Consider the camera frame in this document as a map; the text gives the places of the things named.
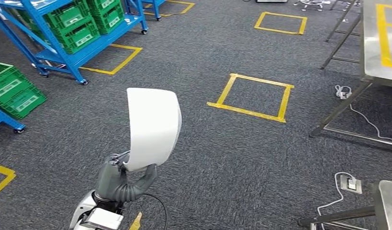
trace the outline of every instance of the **white power cord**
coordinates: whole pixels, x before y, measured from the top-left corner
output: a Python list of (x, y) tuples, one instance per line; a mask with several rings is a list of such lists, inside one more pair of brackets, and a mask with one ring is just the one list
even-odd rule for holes
[[(333, 201), (333, 202), (331, 202), (331, 203), (329, 203), (329, 204), (327, 204), (327, 205), (323, 205), (323, 206), (318, 207), (318, 208), (317, 208), (317, 212), (318, 212), (318, 215), (319, 215), (319, 216), (321, 216), (321, 211), (320, 211), (321, 208), (331, 206), (331, 205), (333, 205), (333, 204), (336, 204), (336, 203), (338, 203), (338, 202), (344, 200), (344, 196), (342, 195), (341, 190), (339, 189), (339, 186), (338, 186), (338, 178), (337, 178), (337, 176), (340, 175), (340, 174), (346, 174), (346, 175), (350, 176), (350, 177), (351, 177), (351, 181), (349, 182), (350, 184), (356, 184), (356, 183), (357, 183), (357, 180), (355, 179), (355, 177), (354, 177), (353, 175), (351, 175), (351, 174), (349, 174), (349, 173), (347, 173), (347, 172), (337, 172), (337, 173), (334, 175), (334, 180), (335, 180), (335, 183), (336, 183), (336, 189), (337, 189), (339, 195), (341, 196), (341, 198), (338, 199), (338, 200), (336, 200), (336, 201)], [(321, 228), (322, 228), (323, 230), (325, 230), (324, 224), (323, 224), (323, 223), (321, 224)]]
[[(348, 91), (348, 92), (343, 92), (342, 90), (343, 90), (344, 88), (347, 88), (349, 91)], [(336, 86), (335, 86), (335, 89), (336, 89), (336, 96), (339, 97), (341, 100), (345, 100), (346, 98), (348, 98), (348, 97), (351, 96), (351, 94), (352, 94), (351, 87), (349, 87), (349, 86), (340, 86), (340, 85), (336, 85)], [(349, 104), (349, 108), (350, 108), (352, 111), (354, 111), (355, 113), (358, 113), (358, 114), (360, 114), (363, 118), (365, 118), (366, 122), (368, 122), (371, 126), (373, 126), (373, 127), (375, 128), (375, 130), (376, 130), (376, 132), (377, 132), (379, 138), (381, 138), (381, 139), (386, 139), (386, 140), (391, 140), (391, 141), (392, 141), (392, 138), (382, 137), (382, 136), (381, 136), (381, 132), (380, 132), (380, 130), (378, 129), (378, 127), (376, 127), (376, 125), (374, 125), (372, 122), (370, 122), (369, 119), (368, 119), (363, 113), (361, 113), (361, 112), (359, 112), (359, 111), (353, 109), (351, 104)]]

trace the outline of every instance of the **caster wheel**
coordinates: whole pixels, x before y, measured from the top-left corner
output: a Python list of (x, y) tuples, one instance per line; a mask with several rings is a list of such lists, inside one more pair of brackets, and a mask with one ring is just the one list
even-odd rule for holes
[(19, 129), (15, 129), (14, 130), (14, 133), (23, 133), (25, 131), (25, 129), (21, 129), (21, 130), (19, 130)]

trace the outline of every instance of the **black cable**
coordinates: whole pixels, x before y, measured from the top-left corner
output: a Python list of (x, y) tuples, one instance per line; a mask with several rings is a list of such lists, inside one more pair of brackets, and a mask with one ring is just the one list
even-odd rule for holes
[(165, 204), (162, 202), (162, 200), (160, 200), (158, 197), (156, 197), (152, 194), (144, 193), (144, 195), (151, 196), (161, 203), (163, 210), (165, 211), (165, 226), (164, 226), (163, 230), (167, 230), (168, 229), (168, 210), (166, 209)]

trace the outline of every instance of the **floor power outlet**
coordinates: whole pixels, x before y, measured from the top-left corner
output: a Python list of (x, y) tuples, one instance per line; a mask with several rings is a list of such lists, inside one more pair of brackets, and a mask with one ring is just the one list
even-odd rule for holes
[(353, 183), (351, 177), (341, 175), (340, 177), (341, 189), (344, 191), (350, 191), (353, 193), (362, 194), (362, 182), (356, 179)]

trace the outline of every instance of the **green plastic crate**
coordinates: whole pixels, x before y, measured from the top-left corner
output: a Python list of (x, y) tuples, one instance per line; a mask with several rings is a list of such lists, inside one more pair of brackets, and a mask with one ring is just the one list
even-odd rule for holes
[(111, 33), (121, 22), (124, 21), (123, 8), (119, 3), (114, 8), (110, 9), (101, 17), (94, 16), (94, 21), (99, 28), (100, 34), (107, 35)]
[(14, 118), (23, 119), (45, 101), (45, 95), (34, 86), (31, 86), (0, 107)]
[(87, 0), (87, 3), (93, 17), (102, 17), (117, 5), (121, 6), (121, 0)]
[[(26, 21), (32, 31), (39, 31), (36, 23), (26, 11), (17, 10), (19, 15)], [(80, 27), (90, 16), (90, 9), (85, 0), (74, 0), (73, 2), (58, 8), (46, 15), (44, 20), (56, 35), (64, 35), (71, 30)]]
[[(41, 32), (35, 32), (35, 34), (48, 45), (51, 45)], [(99, 30), (92, 18), (89, 18), (83, 25), (65, 35), (55, 35), (62, 48), (68, 54), (76, 53), (99, 36)]]
[(0, 63), (0, 106), (31, 86), (32, 83), (14, 66)]

